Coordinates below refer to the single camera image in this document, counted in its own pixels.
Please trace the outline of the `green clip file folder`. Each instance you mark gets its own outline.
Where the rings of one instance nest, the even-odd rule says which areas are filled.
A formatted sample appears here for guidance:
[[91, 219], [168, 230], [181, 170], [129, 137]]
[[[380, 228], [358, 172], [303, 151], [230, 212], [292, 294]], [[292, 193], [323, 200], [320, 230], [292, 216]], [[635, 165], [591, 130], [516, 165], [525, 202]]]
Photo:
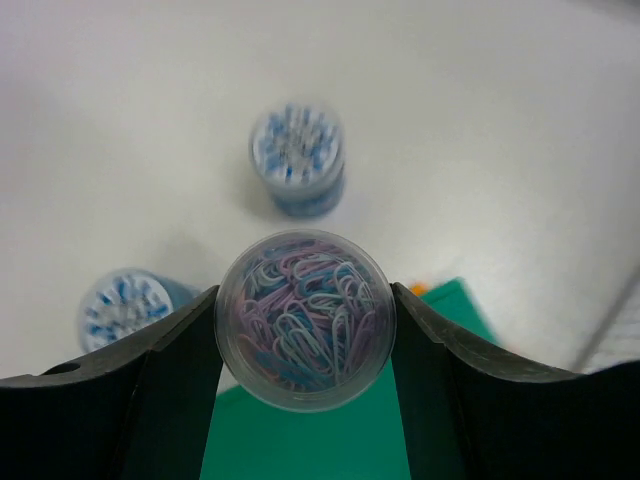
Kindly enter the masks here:
[[398, 303], [389, 365], [356, 400], [300, 414], [235, 387], [216, 399], [203, 479], [471, 479], [443, 345]]

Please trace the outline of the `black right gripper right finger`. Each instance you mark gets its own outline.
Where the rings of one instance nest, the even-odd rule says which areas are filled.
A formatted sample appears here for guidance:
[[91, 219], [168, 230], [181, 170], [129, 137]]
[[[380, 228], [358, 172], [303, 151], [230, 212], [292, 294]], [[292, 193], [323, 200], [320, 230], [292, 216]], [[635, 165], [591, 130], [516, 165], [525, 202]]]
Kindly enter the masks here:
[[590, 374], [511, 353], [392, 287], [392, 352], [415, 479], [635, 479], [639, 365]]

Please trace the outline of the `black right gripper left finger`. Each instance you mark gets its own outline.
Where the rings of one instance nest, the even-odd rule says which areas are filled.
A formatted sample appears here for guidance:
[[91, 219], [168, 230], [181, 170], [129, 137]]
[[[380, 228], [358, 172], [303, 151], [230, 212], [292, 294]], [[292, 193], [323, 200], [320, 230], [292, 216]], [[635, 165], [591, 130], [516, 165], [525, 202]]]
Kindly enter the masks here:
[[3, 379], [2, 478], [199, 478], [222, 368], [217, 292], [41, 375]]

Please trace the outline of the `clear paper clip jar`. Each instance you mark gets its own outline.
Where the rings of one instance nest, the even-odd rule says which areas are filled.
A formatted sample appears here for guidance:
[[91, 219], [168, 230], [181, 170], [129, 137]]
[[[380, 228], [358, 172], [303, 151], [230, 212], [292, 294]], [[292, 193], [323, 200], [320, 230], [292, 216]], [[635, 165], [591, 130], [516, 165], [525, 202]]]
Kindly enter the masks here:
[[247, 392], [298, 413], [354, 400], [394, 347], [391, 285], [353, 242], [321, 230], [284, 231], [252, 245], [225, 274], [214, 331]]

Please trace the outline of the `blue pin jar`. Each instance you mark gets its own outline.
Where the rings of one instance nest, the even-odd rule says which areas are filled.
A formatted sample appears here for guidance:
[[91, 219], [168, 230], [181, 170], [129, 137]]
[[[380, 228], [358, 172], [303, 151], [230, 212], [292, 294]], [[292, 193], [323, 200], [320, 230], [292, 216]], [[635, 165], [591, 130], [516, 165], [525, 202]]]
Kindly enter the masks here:
[[76, 324], [85, 353], [111, 345], [174, 313], [201, 291], [138, 268], [99, 278], [82, 297]]
[[315, 218], [340, 201], [345, 182], [342, 122], [326, 104], [281, 102], [255, 121], [250, 163], [275, 206], [293, 218]]

